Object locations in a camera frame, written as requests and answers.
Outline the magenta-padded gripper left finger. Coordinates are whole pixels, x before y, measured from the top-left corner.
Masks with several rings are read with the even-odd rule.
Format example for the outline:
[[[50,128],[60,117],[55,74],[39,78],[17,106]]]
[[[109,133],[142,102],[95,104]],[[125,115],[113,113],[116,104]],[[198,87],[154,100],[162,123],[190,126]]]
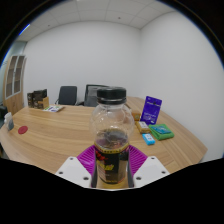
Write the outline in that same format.
[[[97,185],[95,147],[90,146],[77,157],[68,157],[56,175],[84,188]]]

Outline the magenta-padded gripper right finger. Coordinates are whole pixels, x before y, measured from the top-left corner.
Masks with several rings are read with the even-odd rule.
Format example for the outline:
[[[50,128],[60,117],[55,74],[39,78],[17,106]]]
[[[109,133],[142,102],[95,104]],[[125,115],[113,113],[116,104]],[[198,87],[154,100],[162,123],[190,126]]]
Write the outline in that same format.
[[[156,156],[146,156],[136,147],[129,146],[127,165],[128,186],[140,188],[169,175]]]

